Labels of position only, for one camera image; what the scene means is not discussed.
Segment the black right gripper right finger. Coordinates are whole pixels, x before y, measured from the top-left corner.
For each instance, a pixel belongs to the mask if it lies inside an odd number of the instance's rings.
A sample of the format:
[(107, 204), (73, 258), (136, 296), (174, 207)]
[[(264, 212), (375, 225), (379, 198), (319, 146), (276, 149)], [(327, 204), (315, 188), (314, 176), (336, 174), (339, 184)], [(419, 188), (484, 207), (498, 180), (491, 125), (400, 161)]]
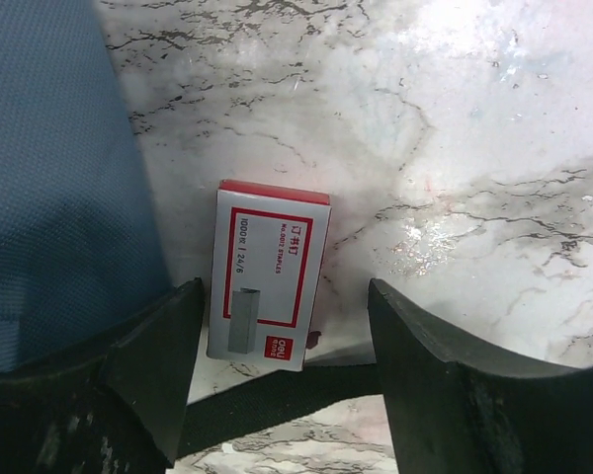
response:
[(368, 311), (402, 473), (593, 473), (593, 366), (495, 346), (373, 279)]

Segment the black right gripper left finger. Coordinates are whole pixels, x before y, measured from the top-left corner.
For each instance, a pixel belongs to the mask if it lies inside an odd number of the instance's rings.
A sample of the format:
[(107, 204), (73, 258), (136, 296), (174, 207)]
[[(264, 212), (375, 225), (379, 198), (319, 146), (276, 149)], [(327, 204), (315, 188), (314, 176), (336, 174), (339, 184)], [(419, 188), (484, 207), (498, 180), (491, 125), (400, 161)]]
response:
[(195, 278), (123, 323), (0, 373), (0, 473), (163, 473), (204, 316)]

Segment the blue fabric backpack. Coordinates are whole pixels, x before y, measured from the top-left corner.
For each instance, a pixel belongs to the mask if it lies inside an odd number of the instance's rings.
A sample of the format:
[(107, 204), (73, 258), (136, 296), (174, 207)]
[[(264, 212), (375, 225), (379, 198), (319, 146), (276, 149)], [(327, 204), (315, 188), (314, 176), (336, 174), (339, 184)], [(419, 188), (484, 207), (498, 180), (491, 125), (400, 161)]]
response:
[[(0, 1), (0, 373), (179, 286), (88, 1)], [(229, 436), (186, 411), (177, 458)]]

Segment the red white small box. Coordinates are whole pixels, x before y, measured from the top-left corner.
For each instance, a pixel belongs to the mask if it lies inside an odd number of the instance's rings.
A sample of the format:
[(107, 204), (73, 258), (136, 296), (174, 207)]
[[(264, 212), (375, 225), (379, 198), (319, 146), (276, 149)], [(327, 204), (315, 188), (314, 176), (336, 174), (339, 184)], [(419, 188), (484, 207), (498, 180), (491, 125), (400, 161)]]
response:
[(220, 182), (208, 357), (301, 370), (330, 214), (325, 193)]

